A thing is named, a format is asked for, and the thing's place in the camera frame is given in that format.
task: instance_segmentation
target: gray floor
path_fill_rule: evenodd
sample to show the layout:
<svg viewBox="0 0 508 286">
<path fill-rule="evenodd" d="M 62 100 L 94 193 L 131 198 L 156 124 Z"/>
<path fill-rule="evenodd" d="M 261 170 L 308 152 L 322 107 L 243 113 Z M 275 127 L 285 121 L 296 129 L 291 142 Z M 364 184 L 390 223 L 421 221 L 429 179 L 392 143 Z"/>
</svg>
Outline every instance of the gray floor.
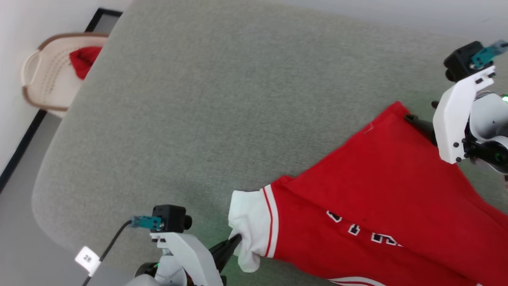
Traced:
<svg viewBox="0 0 508 286">
<path fill-rule="evenodd" d="M 108 33 L 116 21 L 116 17 L 103 16 L 95 31 Z M 43 233 L 31 210 L 37 173 L 60 122 L 61 119 L 46 115 L 0 193 L 1 285 L 82 285 L 88 274 L 74 262 L 77 253 L 64 250 Z M 133 273 L 102 266 L 89 285 L 124 285 L 132 277 Z"/>
</svg>

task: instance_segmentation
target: gray fabric tablecloth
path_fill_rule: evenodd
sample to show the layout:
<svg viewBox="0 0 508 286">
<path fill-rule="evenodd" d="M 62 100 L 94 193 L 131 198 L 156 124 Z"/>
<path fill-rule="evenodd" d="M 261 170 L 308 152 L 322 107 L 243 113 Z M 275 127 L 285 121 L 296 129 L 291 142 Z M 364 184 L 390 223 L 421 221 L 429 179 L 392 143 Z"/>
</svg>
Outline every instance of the gray fabric tablecloth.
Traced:
<svg viewBox="0 0 508 286">
<path fill-rule="evenodd" d="M 396 100 L 431 119 L 452 85 L 442 62 L 470 41 L 255 0 L 134 1 L 45 157 L 37 221 L 67 249 L 102 253 L 132 215 L 174 204 L 212 246 L 230 233 L 233 190 L 298 175 Z M 498 87 L 507 67 L 498 62 Z M 366 179 L 383 167 L 362 164 Z M 501 176 L 462 166 L 508 212 Z M 127 229 L 105 263 L 134 271 L 159 255 L 148 231 Z M 232 259 L 226 274 L 232 285 L 326 283 L 269 259 L 254 274 Z"/>
</svg>

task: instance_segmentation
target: white sleeve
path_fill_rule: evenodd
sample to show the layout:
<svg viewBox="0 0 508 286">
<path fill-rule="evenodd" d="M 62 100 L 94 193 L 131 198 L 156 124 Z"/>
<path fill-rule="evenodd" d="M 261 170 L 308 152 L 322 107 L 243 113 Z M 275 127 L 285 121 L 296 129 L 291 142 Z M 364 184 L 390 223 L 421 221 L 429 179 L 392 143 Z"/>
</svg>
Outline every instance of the white sleeve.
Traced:
<svg viewBox="0 0 508 286">
<path fill-rule="evenodd" d="M 234 191 L 229 207 L 231 236 L 241 234 L 242 241 L 235 249 L 238 265 L 243 272 L 259 268 L 260 256 L 267 256 L 271 215 L 263 189 L 256 192 Z"/>
</svg>

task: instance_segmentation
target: white tag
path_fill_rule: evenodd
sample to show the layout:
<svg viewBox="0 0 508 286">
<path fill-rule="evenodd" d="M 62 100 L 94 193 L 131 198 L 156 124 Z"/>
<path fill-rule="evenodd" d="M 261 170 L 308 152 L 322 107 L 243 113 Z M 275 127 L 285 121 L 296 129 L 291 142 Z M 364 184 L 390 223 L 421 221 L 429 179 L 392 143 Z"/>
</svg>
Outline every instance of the white tag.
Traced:
<svg viewBox="0 0 508 286">
<path fill-rule="evenodd" d="M 90 277 L 95 273 L 99 264 L 101 264 L 99 256 L 87 246 L 81 249 L 74 261 L 83 266 L 90 273 Z"/>
</svg>

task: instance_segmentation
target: teal connector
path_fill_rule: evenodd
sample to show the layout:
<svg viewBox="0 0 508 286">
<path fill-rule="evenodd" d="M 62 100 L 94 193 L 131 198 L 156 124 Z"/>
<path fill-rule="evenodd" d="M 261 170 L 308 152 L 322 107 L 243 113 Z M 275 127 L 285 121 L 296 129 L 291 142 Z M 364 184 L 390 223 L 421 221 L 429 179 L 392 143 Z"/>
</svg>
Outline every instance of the teal connector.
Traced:
<svg viewBox="0 0 508 286">
<path fill-rule="evenodd" d="M 504 54 L 508 51 L 508 42 L 504 40 L 499 40 L 488 46 L 483 48 L 480 52 L 475 54 L 472 58 L 472 69 L 482 69 L 484 66 L 489 64 L 494 58 L 498 55 Z"/>
<path fill-rule="evenodd" d="M 131 220 L 131 227 L 141 227 L 149 230 L 160 230 L 162 228 L 162 219 L 158 216 L 134 216 Z"/>
</svg>

